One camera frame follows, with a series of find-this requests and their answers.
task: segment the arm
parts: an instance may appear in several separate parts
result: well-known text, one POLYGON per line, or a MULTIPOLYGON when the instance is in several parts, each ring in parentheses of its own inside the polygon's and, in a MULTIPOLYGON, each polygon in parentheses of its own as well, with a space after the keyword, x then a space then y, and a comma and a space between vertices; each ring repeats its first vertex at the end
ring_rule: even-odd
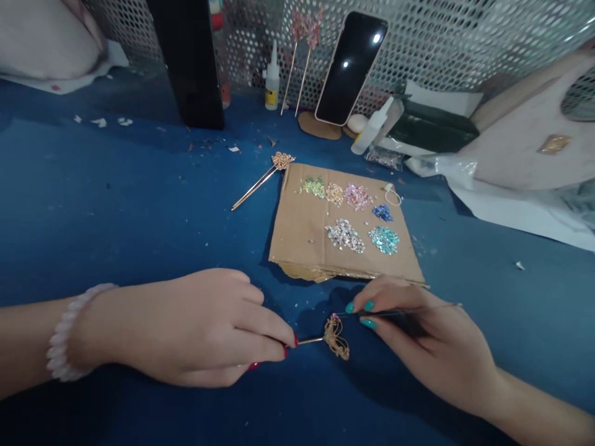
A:
MULTIPOLYGON (((49 381, 45 357, 63 299, 0 308, 0 400, 49 381)), ((116 362, 188 387, 235 383, 255 362, 283 361, 296 338, 232 269, 111 289, 79 314, 66 356, 78 369, 116 362)))
POLYGON ((51 379, 45 353, 70 301, 0 308, 0 400, 51 379))
POLYGON ((412 339, 382 318, 363 318, 411 373, 443 400, 484 418, 524 446, 595 445, 595 418, 496 367, 483 333, 460 307, 384 276, 353 300, 353 312, 427 308, 415 314, 428 336, 412 339))
POLYGON ((595 419, 499 370, 509 389, 501 416, 486 418, 522 445, 595 445, 595 419))

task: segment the metal mesh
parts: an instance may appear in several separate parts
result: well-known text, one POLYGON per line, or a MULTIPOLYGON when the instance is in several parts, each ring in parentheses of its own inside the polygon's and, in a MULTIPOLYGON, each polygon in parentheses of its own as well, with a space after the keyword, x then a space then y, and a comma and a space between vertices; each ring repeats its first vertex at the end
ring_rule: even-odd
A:
MULTIPOLYGON (((133 64, 162 63, 144 0, 86 0, 102 28, 133 64)), ((262 70, 277 39, 281 92, 294 42, 289 25, 298 7, 318 0, 226 0, 226 65, 236 91, 263 88, 262 70)), ((326 0, 320 45, 312 52, 301 104, 314 108, 345 14, 379 15, 389 33, 355 112, 369 115, 411 79, 431 90, 481 91, 490 98, 595 36, 593 0, 326 0)), ((288 100, 296 103, 307 45, 297 50, 288 100)))
POLYGON ((560 109, 563 115, 573 121, 595 121, 595 68, 571 85, 560 109))
POLYGON ((83 0, 106 36, 118 42, 136 68, 163 65, 163 54, 145 0, 83 0))

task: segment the hand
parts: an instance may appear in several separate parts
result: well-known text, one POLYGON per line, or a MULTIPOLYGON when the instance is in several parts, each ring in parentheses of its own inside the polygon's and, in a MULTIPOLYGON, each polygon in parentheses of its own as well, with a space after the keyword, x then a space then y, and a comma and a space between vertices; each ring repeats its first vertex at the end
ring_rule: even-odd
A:
POLYGON ((350 312, 393 308, 428 308, 415 318, 429 336, 413 339, 393 323, 378 317, 361 318, 364 325, 398 355, 428 389, 465 412, 489 418, 505 410, 507 384, 491 356, 483 333, 460 307, 446 307, 432 293, 383 276, 371 281, 353 300, 350 312))
POLYGON ((174 385, 229 386, 249 364, 282 361, 295 347, 263 301, 233 269, 110 290, 79 316, 68 356, 81 368, 117 362, 174 385))

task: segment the phone screen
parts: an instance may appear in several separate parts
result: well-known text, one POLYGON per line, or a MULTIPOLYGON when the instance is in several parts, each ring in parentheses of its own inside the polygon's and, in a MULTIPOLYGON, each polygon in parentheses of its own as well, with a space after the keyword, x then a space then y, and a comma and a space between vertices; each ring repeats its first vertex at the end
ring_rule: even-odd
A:
POLYGON ((350 12, 322 89, 316 118, 344 125, 389 28, 386 20, 350 12))

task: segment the table surface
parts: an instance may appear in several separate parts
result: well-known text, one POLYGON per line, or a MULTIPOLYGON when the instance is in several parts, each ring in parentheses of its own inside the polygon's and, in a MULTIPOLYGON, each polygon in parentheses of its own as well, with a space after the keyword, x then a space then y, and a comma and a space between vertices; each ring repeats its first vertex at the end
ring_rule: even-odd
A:
MULTIPOLYGON (((306 135, 293 113, 267 111, 260 97, 235 96, 223 132, 188 131, 163 76, 112 74, 64 97, 0 81, 0 305, 220 266, 246 272, 300 338, 318 335, 364 282, 293 280, 267 260, 281 175, 230 212, 278 149, 395 183, 432 291, 464 304, 502 368, 595 412, 592 253, 478 220, 441 178, 391 174, 353 155, 345 135, 306 135), (134 123, 118 125, 121 116, 134 123), (101 117, 106 128, 89 122, 101 117), (234 144, 241 152, 227 149, 234 144)), ((48 383, 0 404, 0 442, 510 441, 427 391, 364 326, 347 321, 345 336, 348 362, 309 344, 228 389, 176 388, 117 365, 76 383, 48 383)))

